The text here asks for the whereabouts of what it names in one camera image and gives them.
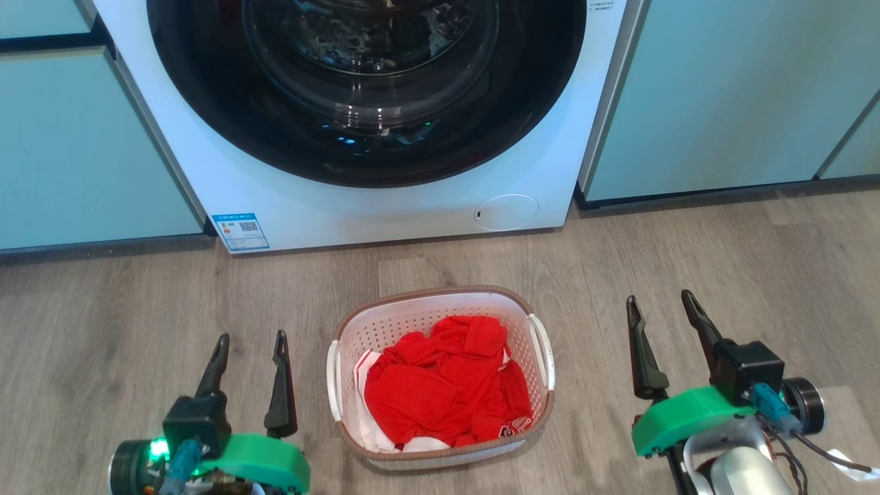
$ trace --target red clothing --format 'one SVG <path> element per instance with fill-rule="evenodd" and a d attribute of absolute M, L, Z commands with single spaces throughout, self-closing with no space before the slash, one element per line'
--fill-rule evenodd
<path fill-rule="evenodd" d="M 446 318 L 428 337 L 406 334 L 370 368 L 367 407 L 395 444 L 434 437 L 461 447 L 525 430 L 529 392 L 516 362 L 502 367 L 506 349 L 507 329 L 487 316 Z"/>

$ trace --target brown basket rim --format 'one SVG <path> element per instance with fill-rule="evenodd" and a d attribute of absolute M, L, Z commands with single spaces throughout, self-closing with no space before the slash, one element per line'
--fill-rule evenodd
<path fill-rule="evenodd" d="M 336 330 L 336 340 L 339 341 L 342 337 L 342 332 L 348 326 L 348 324 L 360 313 L 372 309 L 373 307 L 383 306 L 385 304 L 390 304 L 393 302 L 398 302 L 407 299 L 419 299 L 423 297 L 429 296 L 439 296 L 445 294 L 467 294 L 470 292 L 490 292 L 501 294 L 502 296 L 506 296 L 510 299 L 513 299 L 519 306 L 523 308 L 526 314 L 534 314 L 532 311 L 532 307 L 529 306 L 527 302 L 523 298 L 519 296 L 519 294 L 505 289 L 503 287 L 499 287 L 497 285 L 468 285 L 462 287 L 441 287 L 437 289 L 428 289 L 423 291 L 413 291 L 413 292 L 404 292 L 401 294 L 397 294 L 394 296 L 389 296 L 382 299 L 377 299 L 371 303 L 360 306 L 350 312 L 348 316 L 342 321 L 339 325 L 339 328 Z M 528 430 L 517 433 L 516 435 L 510 437 L 504 437 L 498 440 L 492 440 L 489 442 L 483 442 L 478 444 L 469 445 L 467 447 L 452 447 L 444 450 L 433 450 L 429 452 L 411 452 L 411 453 L 392 453 L 392 454 L 384 454 L 379 452 L 372 452 L 367 450 L 366 448 L 361 447 L 355 442 L 355 439 L 351 437 L 348 433 L 348 430 L 345 427 L 345 424 L 340 420 L 336 422 L 336 427 L 339 429 L 340 434 L 342 435 L 342 439 L 345 443 L 348 444 L 349 447 L 352 448 L 357 454 L 362 457 L 374 461 L 374 462 L 404 462 L 404 461 L 423 461 L 428 459 L 441 459 L 444 457 L 453 457 L 457 455 L 465 455 L 465 454 L 473 454 L 475 452 L 480 452 L 483 450 L 490 450 L 498 447 L 502 447 L 505 445 L 517 443 L 519 441 L 528 440 L 532 436 L 538 434 L 543 428 L 544 424 L 546 424 L 547 420 L 550 418 L 550 413 L 553 411 L 554 406 L 554 397 L 555 392 L 553 390 L 547 391 L 546 397 L 546 405 L 544 406 L 544 412 L 541 414 L 541 417 L 535 421 L 535 424 L 532 425 Z"/>

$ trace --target wire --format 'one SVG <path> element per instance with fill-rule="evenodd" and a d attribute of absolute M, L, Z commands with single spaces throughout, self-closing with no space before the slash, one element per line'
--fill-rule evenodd
<path fill-rule="evenodd" d="M 764 433 L 764 441 L 767 443 L 767 450 L 770 451 L 770 457 L 776 458 L 776 452 L 773 450 L 773 439 L 770 438 L 770 435 L 767 434 L 763 429 L 761 430 Z"/>
<path fill-rule="evenodd" d="M 803 464 L 795 457 L 795 454 L 791 451 L 791 447 L 788 446 L 788 442 L 782 438 L 782 436 L 766 421 L 765 416 L 762 414 L 756 414 L 755 417 L 758 418 L 758 421 L 764 425 L 766 430 L 770 432 L 770 434 L 779 441 L 782 448 L 785 449 L 785 453 L 788 456 L 788 461 L 793 463 L 799 470 L 801 470 L 801 474 L 803 475 L 803 486 L 801 486 L 801 480 L 797 479 L 797 473 L 792 472 L 792 477 L 795 479 L 795 484 L 797 485 L 797 493 L 798 495 L 807 495 L 807 490 L 810 486 L 810 479 L 807 477 L 807 470 L 803 468 Z"/>
<path fill-rule="evenodd" d="M 803 495 L 803 486 L 801 486 L 801 478 L 800 478 L 801 474 L 799 472 L 797 472 L 797 466 L 795 465 L 795 462 L 793 460 L 794 458 L 784 452 L 779 452 L 776 455 L 776 457 L 781 457 L 781 458 L 785 459 L 786 461 L 788 461 L 788 469 L 791 471 L 791 479 L 795 480 L 795 485 L 797 486 L 797 493 L 799 495 Z"/>
<path fill-rule="evenodd" d="M 835 456 L 833 456 L 833 455 L 831 455 L 831 454 L 828 454 L 828 453 L 827 453 L 825 450 L 823 450 L 821 447 L 819 447 L 818 445 L 814 444 L 813 442 L 807 440 L 807 438 L 804 437 L 804 436 L 803 436 L 801 433 L 799 433 L 799 432 L 796 432 L 796 431 L 792 430 L 792 431 L 791 431 L 791 436 L 793 436 L 793 437 L 795 437 L 796 439 L 800 440 L 801 443 L 803 443 L 805 446 L 809 447 L 810 450 L 812 450 L 812 451 L 815 452 L 816 454 L 819 454 L 819 455 L 821 455 L 822 457 L 824 457 L 825 459 L 827 459 L 827 460 L 829 460 L 829 461 L 831 461 L 831 462 L 833 462 L 833 463 L 835 463 L 835 464 L 839 464 L 840 466 L 843 466 L 844 468 L 850 468 L 850 469 L 854 469 L 854 470 L 856 470 L 856 471 L 862 471 L 862 472 L 865 472 L 865 473 L 869 473 L 869 472 L 871 472 L 871 471 L 873 470 L 872 468 L 870 468 L 870 467 L 868 467 L 868 466 L 865 466 L 865 465 L 863 465 L 863 464 L 858 464 L 858 463 L 856 463 L 856 462 L 851 462 L 851 461 L 844 461 L 843 459 L 840 459 L 839 457 L 835 457 Z"/>

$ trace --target green mount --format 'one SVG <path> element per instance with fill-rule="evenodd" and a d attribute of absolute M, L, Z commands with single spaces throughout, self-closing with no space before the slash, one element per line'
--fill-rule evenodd
<path fill-rule="evenodd" d="M 312 468 L 297 446 L 257 433 L 233 434 L 219 459 L 202 461 L 196 469 L 220 469 L 295 493 L 307 493 L 312 479 Z"/>
<path fill-rule="evenodd" d="M 734 415 L 753 415 L 752 406 L 735 406 L 715 387 L 691 388 L 655 403 L 633 426 L 638 455 L 663 452 L 681 440 L 729 421 Z"/>

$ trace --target light blue cabinet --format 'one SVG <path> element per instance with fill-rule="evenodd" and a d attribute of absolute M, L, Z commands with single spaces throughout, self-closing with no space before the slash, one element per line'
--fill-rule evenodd
<path fill-rule="evenodd" d="M 0 40 L 88 33 L 94 20 L 92 0 L 0 0 Z"/>
<path fill-rule="evenodd" d="M 880 174 L 880 105 L 873 108 L 844 143 L 831 165 L 819 177 L 855 177 Z"/>
<path fill-rule="evenodd" d="M 0 56 L 0 249 L 202 231 L 105 48 Z"/>
<path fill-rule="evenodd" d="M 646 5 L 588 201 L 807 181 L 880 87 L 877 0 Z"/>

